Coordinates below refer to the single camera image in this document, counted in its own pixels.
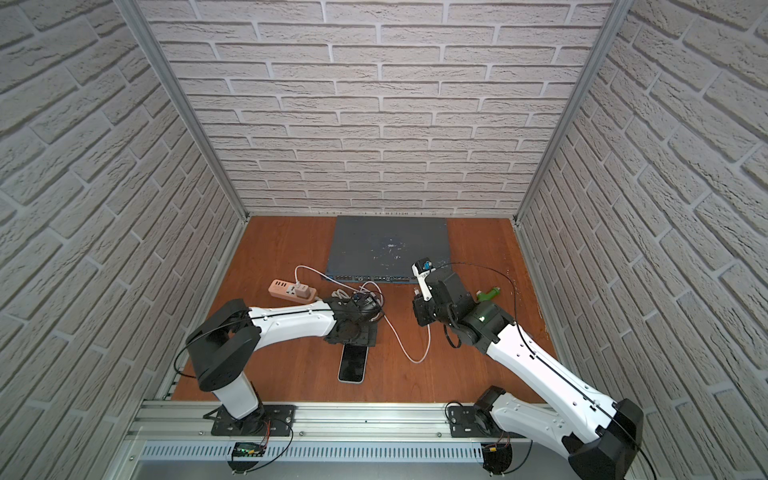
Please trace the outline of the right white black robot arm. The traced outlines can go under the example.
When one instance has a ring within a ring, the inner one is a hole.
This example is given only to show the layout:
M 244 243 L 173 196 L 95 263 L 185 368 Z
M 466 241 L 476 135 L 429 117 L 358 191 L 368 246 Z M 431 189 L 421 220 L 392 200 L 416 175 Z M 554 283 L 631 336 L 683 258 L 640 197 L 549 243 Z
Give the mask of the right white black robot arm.
M 644 414 L 629 399 L 614 400 L 540 347 L 507 311 L 477 301 L 459 276 L 423 258 L 412 266 L 419 284 L 414 314 L 422 325 L 441 323 L 463 345 L 486 354 L 523 380 L 540 407 L 501 388 L 478 400 L 480 423 L 515 433 L 561 455 L 582 479 L 622 479 L 641 454 Z

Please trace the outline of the black smartphone grey case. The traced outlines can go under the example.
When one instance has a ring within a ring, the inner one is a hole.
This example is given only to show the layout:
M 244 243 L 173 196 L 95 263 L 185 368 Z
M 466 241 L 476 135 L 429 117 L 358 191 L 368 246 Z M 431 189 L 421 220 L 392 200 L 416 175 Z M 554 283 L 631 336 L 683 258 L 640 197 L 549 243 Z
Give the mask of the black smartphone grey case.
M 341 383 L 361 384 L 364 381 L 368 350 L 367 346 L 351 344 L 343 346 L 337 376 Z

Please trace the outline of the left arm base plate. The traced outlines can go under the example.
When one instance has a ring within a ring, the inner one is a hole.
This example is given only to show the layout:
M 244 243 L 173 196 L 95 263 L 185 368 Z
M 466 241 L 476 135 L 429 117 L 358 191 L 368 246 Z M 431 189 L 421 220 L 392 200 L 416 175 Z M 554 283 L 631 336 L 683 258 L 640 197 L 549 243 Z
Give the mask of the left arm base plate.
M 288 437 L 293 425 L 297 406 L 291 404 L 264 404 L 242 419 L 230 415 L 224 406 L 203 415 L 212 420 L 213 436 L 249 437 L 270 436 Z

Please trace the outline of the green pipe tee fitting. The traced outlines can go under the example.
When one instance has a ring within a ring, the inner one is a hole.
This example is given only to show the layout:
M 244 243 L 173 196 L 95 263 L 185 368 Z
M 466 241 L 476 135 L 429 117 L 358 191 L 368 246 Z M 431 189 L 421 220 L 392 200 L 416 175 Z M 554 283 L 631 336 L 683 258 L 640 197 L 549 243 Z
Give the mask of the green pipe tee fitting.
M 492 287 L 488 291 L 478 290 L 476 292 L 476 298 L 478 302 L 490 301 L 495 297 L 499 296 L 500 293 L 501 293 L 501 289 L 499 287 Z

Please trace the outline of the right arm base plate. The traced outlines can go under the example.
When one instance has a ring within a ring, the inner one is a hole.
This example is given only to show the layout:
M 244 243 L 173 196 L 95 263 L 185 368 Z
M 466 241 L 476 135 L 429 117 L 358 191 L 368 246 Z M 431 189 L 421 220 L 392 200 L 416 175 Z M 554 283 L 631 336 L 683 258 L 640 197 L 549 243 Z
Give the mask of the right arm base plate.
M 444 415 L 452 438 L 498 438 L 507 435 L 490 415 L 475 405 L 449 402 Z

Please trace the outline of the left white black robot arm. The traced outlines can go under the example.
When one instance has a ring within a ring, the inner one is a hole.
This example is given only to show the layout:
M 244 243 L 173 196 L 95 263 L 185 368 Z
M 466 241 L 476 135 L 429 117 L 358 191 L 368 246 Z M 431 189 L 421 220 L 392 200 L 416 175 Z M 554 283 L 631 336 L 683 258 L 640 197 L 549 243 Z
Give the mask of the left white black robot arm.
M 213 393 L 231 418 L 241 420 L 261 406 L 244 373 L 255 351 L 305 337 L 348 343 L 381 311 L 370 293 L 280 308 L 249 307 L 235 299 L 193 330 L 185 348 L 199 389 Z

